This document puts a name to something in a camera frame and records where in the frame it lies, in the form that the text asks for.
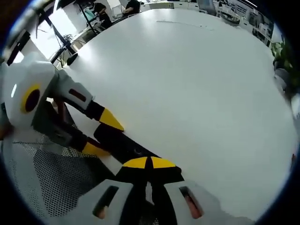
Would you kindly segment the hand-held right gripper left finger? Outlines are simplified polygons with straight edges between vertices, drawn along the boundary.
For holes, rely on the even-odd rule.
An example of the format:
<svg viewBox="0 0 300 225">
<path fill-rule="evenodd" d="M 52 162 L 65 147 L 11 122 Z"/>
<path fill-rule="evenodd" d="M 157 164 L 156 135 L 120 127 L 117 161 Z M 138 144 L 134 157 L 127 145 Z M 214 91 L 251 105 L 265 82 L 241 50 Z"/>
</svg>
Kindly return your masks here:
<svg viewBox="0 0 300 225">
<path fill-rule="evenodd" d="M 106 179 L 78 199 L 69 225 L 137 225 L 146 202 L 147 161 L 131 159 L 113 180 Z"/>
</svg>

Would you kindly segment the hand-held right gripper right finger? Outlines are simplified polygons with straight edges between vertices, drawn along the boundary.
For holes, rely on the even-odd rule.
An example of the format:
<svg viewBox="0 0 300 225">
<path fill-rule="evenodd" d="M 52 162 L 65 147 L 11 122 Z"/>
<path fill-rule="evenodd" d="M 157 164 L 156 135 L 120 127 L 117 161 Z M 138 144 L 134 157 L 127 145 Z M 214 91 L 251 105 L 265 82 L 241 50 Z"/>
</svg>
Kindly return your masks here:
<svg viewBox="0 0 300 225">
<path fill-rule="evenodd" d="M 205 188 L 186 180 L 173 162 L 150 157 L 152 199 L 161 225 L 252 225 L 247 217 L 225 212 Z"/>
</svg>

